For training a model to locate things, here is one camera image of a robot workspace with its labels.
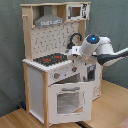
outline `stove burner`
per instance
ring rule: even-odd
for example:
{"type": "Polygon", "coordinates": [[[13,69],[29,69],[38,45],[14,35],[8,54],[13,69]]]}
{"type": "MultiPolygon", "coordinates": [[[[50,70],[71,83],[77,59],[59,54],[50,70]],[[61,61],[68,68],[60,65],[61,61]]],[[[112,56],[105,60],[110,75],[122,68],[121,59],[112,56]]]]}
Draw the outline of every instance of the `stove burner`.
{"type": "Polygon", "coordinates": [[[34,62],[40,63],[45,66],[54,65],[56,63],[61,63],[67,60],[67,56],[60,53],[55,53],[51,55],[47,55],[44,57],[34,59],[34,62]]]}

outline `oven handle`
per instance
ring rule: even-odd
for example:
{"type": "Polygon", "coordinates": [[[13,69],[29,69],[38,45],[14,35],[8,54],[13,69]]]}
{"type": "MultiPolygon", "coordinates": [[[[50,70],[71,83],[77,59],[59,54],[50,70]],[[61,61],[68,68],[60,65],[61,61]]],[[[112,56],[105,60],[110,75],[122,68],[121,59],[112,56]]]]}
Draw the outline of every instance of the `oven handle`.
{"type": "Polygon", "coordinates": [[[71,89],[62,88],[62,91],[76,91],[76,90],[80,90],[80,87],[75,87],[71,89]]]}
{"type": "Polygon", "coordinates": [[[71,16],[72,16],[72,7],[69,6],[68,8],[69,8],[69,10],[70,10],[70,16],[68,16],[68,19],[71,19],[71,16]]]}

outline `oven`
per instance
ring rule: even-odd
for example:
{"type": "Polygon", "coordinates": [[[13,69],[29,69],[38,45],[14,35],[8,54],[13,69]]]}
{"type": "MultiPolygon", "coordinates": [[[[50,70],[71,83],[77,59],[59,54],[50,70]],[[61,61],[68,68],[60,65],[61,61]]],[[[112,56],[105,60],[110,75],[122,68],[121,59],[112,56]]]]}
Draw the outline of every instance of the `oven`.
{"type": "Polygon", "coordinates": [[[49,122],[91,119],[93,82],[80,82],[79,74],[52,84],[49,91],[49,122]]]}

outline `toy kitchen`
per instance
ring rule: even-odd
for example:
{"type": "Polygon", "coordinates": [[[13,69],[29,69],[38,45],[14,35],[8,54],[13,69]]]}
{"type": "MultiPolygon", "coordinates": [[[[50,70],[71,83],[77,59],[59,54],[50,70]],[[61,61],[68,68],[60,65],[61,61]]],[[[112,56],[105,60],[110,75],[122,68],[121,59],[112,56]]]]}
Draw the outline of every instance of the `toy kitchen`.
{"type": "Polygon", "coordinates": [[[68,60],[85,38],[90,2],[22,4],[26,108],[46,128],[91,120],[102,67],[68,60]]]}

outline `oven door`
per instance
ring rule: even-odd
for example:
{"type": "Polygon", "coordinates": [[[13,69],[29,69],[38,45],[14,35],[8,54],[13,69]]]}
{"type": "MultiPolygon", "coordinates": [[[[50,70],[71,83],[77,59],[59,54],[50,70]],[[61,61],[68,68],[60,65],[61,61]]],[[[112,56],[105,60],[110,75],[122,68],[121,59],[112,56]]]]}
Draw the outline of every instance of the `oven door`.
{"type": "Polygon", "coordinates": [[[67,5],[67,21],[82,19],[82,4],[67,5]]]}
{"type": "Polygon", "coordinates": [[[49,87],[49,123],[91,120],[93,82],[53,84],[49,87]]]}

